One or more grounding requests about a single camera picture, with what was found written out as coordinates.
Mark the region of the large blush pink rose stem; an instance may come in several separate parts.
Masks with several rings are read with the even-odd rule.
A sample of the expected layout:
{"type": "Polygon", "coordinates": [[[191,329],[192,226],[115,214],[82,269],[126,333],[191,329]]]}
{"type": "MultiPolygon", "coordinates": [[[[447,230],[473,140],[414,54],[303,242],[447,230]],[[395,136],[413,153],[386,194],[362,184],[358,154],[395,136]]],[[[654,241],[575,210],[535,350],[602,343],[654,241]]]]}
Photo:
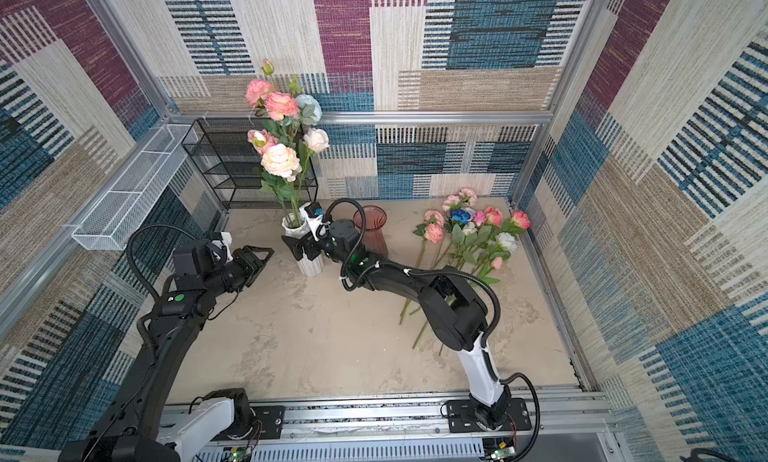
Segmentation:
{"type": "Polygon", "coordinates": [[[298,183],[302,179],[302,164],[297,152],[282,143],[268,143],[261,149],[261,167],[268,190],[284,209],[291,206],[294,221],[290,227],[298,227],[301,222],[298,183]]]}

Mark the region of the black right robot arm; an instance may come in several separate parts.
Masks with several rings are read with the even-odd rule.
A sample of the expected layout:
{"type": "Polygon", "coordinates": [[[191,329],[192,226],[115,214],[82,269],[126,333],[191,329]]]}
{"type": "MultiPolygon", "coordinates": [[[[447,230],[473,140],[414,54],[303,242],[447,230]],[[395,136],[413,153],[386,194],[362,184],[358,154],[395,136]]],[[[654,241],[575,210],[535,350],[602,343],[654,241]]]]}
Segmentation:
{"type": "Polygon", "coordinates": [[[507,420],[511,394],[490,353],[489,337],[500,320],[500,301],[493,290],[453,267],[420,270],[372,252],[350,220],[326,223],[316,218],[309,226],[300,237],[282,237],[293,255],[310,260],[325,255],[339,263],[340,280],[350,291],[366,288],[417,302],[438,340],[459,357],[475,420],[485,430],[499,429],[507,420]]]}

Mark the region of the red ribbed glass vase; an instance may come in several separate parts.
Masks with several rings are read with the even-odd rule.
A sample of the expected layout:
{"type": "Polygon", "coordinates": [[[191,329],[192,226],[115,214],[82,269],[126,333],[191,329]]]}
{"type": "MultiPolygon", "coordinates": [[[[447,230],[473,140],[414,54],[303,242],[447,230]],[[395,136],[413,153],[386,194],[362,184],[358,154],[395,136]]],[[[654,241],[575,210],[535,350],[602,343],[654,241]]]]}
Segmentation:
{"type": "Polygon", "coordinates": [[[357,229],[365,227],[362,244],[368,251],[387,258],[389,253],[383,233],[383,228],[387,222],[386,212],[381,207],[375,205],[364,206],[363,212],[365,214],[364,223],[358,211],[353,216],[353,222],[357,229]]]}

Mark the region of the pink peony double stem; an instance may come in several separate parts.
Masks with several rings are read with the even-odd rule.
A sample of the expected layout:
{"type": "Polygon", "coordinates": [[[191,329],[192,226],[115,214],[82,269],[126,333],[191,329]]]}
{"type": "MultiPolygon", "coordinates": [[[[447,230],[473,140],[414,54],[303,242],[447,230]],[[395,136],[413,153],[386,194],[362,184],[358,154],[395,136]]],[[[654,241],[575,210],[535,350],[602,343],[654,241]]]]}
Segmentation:
{"type": "MultiPolygon", "coordinates": [[[[294,111],[289,102],[290,92],[278,89],[267,80],[255,79],[248,84],[245,98],[257,116],[266,118],[262,129],[253,130],[266,130],[289,147],[290,136],[288,130],[283,127],[282,121],[294,111]]],[[[290,205],[283,210],[285,217],[292,213],[290,205]]]]}

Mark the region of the white and pale blue rose stem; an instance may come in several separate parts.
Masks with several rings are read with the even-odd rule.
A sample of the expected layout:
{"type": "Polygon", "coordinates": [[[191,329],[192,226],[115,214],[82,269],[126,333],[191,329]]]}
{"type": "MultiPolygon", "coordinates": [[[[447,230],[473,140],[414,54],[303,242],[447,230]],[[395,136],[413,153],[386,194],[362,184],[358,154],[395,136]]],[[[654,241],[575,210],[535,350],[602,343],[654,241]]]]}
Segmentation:
{"type": "MultiPolygon", "coordinates": [[[[320,103],[314,97],[303,92],[303,88],[299,84],[298,78],[296,76],[293,76],[290,80],[289,91],[289,102],[290,106],[294,108],[294,111],[290,116],[286,116],[284,118],[282,125],[286,130],[288,130],[288,135],[290,136],[289,147],[293,148],[300,158],[300,145],[303,135],[307,132],[308,129],[317,128],[317,124],[322,116],[322,110],[320,103]]],[[[305,178],[303,181],[298,183],[300,188],[299,207],[301,191],[304,188],[305,178]]]]}

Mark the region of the white ribbed ceramic vase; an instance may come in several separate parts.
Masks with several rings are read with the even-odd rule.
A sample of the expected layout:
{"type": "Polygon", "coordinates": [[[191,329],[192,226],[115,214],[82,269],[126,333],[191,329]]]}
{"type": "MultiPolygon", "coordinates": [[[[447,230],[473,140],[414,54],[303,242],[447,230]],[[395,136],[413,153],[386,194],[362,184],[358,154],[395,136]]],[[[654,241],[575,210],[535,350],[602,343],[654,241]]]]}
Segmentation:
{"type": "Polygon", "coordinates": [[[309,224],[304,221],[300,226],[295,227],[296,223],[297,218],[293,213],[283,218],[284,234],[281,239],[296,260],[303,275],[306,277],[319,276],[324,268],[324,259],[320,250],[313,246],[314,238],[309,224]]]}

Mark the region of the cream white rose stem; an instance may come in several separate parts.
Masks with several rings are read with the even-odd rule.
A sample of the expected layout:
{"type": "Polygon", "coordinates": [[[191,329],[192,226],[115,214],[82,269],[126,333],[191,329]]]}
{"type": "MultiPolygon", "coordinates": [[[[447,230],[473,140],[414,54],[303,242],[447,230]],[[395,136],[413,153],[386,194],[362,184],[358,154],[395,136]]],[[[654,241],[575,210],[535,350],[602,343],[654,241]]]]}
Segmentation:
{"type": "Polygon", "coordinates": [[[507,252],[514,252],[518,248],[517,238],[510,233],[501,232],[495,238],[496,243],[507,252]]]}

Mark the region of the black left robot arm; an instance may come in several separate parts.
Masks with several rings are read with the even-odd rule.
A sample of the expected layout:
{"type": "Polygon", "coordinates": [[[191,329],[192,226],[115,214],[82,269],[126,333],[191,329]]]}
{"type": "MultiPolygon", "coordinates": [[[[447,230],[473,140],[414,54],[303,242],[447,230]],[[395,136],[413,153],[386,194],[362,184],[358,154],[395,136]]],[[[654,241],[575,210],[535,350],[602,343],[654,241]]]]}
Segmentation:
{"type": "Polygon", "coordinates": [[[62,449],[62,461],[192,461],[222,437],[250,440],[256,415],[242,388],[215,390],[170,428],[165,403],[192,344],[212,320],[219,296],[251,286],[274,252],[246,245],[221,248],[210,240],[174,250],[174,273],[138,322],[143,345],[107,409],[88,435],[62,449]]]}

